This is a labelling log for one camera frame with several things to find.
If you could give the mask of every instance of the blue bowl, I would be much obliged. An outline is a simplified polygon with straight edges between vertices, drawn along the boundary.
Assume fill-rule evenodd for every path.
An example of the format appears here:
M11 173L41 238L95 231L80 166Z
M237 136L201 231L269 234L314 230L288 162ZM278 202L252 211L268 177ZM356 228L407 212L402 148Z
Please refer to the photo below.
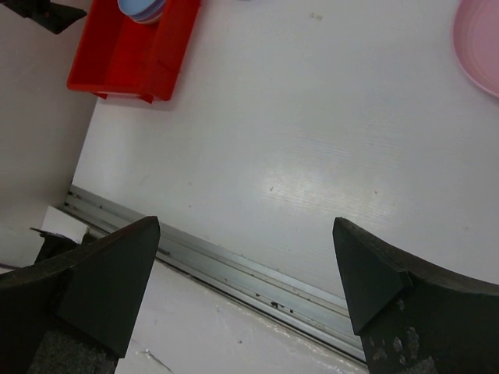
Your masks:
M157 0L153 7L150 7L146 12L142 12L141 14L137 14L135 16L130 16L134 21L144 22L149 19L153 19L154 17L159 16L163 13L163 9L165 8L166 1L165 0Z
M147 17L157 10L164 0L118 0L119 10L128 17Z

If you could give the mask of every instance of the red bin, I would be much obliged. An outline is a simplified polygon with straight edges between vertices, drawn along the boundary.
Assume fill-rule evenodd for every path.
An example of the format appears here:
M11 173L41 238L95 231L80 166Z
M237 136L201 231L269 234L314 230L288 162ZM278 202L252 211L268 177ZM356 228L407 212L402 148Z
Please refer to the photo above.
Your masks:
M167 0L159 23L141 25L117 0L94 0L68 78L70 90L170 100L200 0Z

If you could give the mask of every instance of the white table surface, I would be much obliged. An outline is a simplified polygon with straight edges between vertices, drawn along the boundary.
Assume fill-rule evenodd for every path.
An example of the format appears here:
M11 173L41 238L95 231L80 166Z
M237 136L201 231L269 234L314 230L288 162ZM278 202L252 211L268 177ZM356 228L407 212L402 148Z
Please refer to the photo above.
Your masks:
M499 101L457 0L204 0L171 102L99 101L74 184L343 295L343 216L499 283Z

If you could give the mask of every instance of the metal track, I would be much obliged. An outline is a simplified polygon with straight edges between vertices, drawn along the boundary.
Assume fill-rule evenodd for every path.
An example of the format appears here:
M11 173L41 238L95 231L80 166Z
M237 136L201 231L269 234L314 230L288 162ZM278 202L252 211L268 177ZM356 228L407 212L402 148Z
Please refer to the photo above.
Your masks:
M71 186L64 211L88 223L97 237L144 215ZM161 224L157 258L231 297L362 362L343 298Z

